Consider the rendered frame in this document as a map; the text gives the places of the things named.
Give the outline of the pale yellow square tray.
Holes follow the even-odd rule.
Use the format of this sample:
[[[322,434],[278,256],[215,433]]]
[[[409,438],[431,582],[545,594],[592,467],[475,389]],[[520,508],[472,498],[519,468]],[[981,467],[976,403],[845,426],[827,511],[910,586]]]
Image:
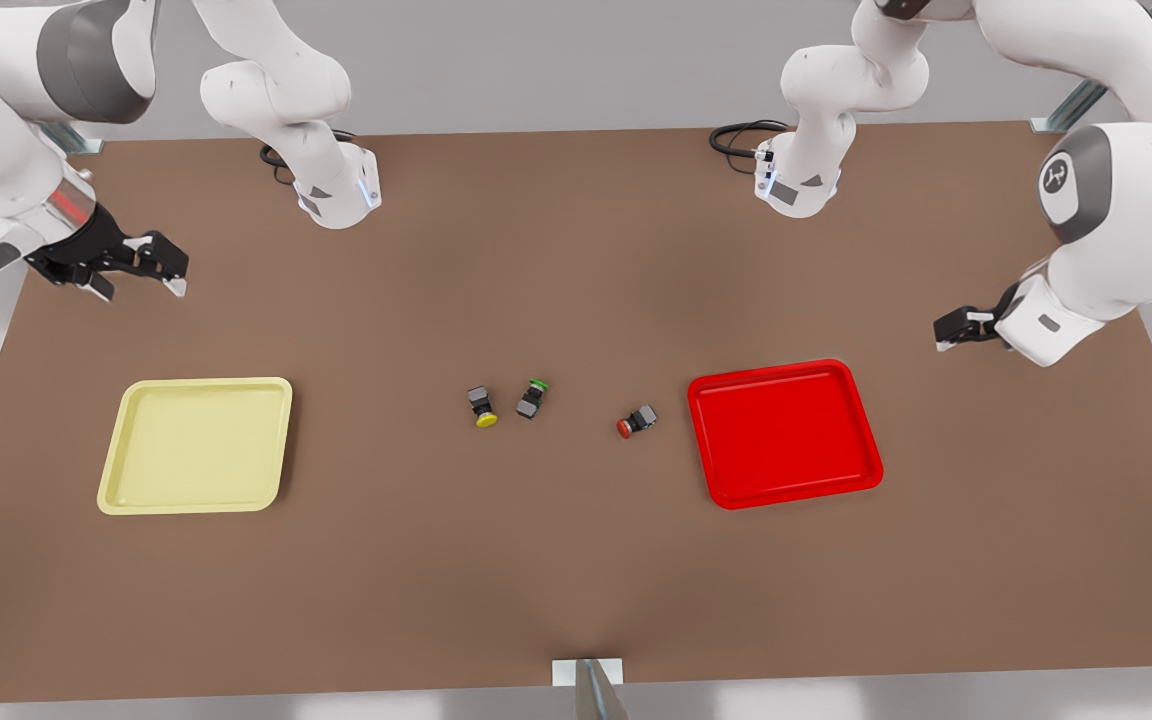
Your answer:
[[[280,377],[134,382],[97,506],[111,516],[266,509],[282,484],[291,402]]]

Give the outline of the red square tray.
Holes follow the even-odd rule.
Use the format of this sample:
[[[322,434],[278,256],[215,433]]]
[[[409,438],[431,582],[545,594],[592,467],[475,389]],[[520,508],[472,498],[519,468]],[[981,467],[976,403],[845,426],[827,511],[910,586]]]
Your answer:
[[[846,363],[805,361],[687,387],[708,497],[726,510],[874,488],[884,467]]]

